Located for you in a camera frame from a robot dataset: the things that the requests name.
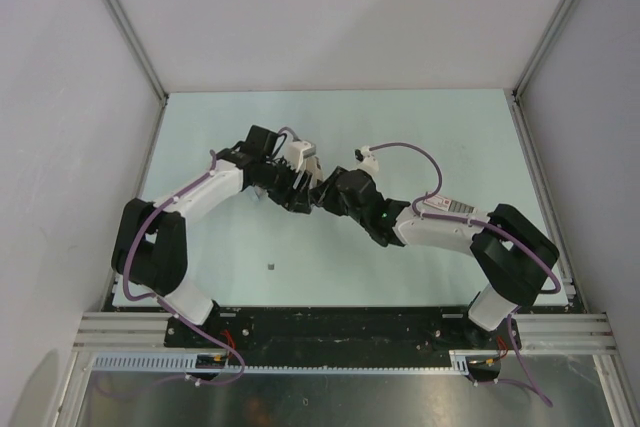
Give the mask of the small grey staple strip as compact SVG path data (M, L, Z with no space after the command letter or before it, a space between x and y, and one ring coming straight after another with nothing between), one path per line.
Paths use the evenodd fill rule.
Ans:
M264 189L255 187L254 188L254 196L255 196L257 201L260 201L266 196L266 191Z

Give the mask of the beige black stapler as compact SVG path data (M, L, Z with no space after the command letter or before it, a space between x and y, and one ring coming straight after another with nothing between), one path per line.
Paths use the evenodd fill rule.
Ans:
M295 190L302 188L314 189L324 180L321 164L317 156L308 157L298 170L293 187Z

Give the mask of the red white staple box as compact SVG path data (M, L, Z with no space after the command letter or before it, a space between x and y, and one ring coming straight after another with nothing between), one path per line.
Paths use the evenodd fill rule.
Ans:
M436 194L423 201L429 207L449 214L473 214L478 211L474 206L464 202Z

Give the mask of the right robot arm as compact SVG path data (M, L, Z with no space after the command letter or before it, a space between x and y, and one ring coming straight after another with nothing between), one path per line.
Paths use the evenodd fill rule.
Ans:
M462 338L473 348L493 341L503 320L518 308L561 290L552 272L558 248L509 204L488 213L445 212L386 198L371 175L342 168L313 188L310 199L315 207L350 217L382 247L429 246L473 257L488 281L461 323Z

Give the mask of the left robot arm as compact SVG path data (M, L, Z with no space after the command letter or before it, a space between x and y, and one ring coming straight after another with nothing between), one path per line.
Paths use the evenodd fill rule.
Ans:
M188 272L188 227L248 188L308 213L305 192L323 179L315 145L290 128L252 126L245 139L210 156L206 170L177 191L125 205L111 260L127 300L153 299L186 319L187 336L202 347L219 339L221 323L211 316L214 301Z

